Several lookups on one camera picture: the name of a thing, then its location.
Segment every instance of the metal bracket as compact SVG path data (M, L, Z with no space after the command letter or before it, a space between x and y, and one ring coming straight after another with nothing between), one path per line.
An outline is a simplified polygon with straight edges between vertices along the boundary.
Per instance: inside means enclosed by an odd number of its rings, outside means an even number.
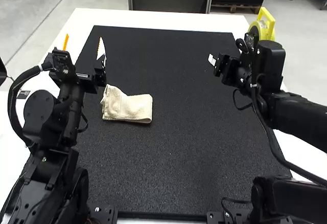
M113 205L90 204L91 218L95 218L101 224L117 224L118 210Z
M243 224L248 221L250 210L230 209L229 211L236 219L235 224ZM206 214L206 220L207 224L233 224L232 218L226 212L208 212Z
M206 214L206 223L207 224L244 224L251 223L249 220L249 214L251 210L244 209L229 209L233 218L235 218L235 222L233 222L232 218L227 212L207 212ZM290 217L282 217L276 218L276 223L280 224L293 224L292 219Z

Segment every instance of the yellow object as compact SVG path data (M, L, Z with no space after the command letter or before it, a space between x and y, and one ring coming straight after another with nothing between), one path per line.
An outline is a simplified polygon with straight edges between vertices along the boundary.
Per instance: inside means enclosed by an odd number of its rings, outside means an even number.
M256 21L254 21L250 27L248 32L253 33L256 32L253 27L258 29L259 40L272 40L275 41L275 19L269 13L269 11L265 7L261 7L258 17Z
M62 50L66 51L66 48L67 48L67 43L68 43L68 34L66 34L66 37L65 37L65 42L63 43L63 47L62 47Z

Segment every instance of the yellow cable reel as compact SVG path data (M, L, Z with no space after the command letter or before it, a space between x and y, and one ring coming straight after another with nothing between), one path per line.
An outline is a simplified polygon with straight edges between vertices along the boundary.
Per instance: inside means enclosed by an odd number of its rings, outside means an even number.
M255 44L259 40L275 41L275 19L265 7L261 7L256 21L254 21L248 30L249 35L256 38Z

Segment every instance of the mounting plate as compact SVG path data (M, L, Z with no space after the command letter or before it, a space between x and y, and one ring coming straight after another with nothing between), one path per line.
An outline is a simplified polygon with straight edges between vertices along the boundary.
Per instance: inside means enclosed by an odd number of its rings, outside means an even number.
M118 210L113 205L90 204L90 215L101 224L117 224Z

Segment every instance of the towel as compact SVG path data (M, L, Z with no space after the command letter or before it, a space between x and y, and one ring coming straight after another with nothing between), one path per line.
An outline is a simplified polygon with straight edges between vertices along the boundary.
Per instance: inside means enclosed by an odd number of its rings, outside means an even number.
M152 96L127 96L119 88L107 84L102 104L103 120L122 120L137 123L152 121Z

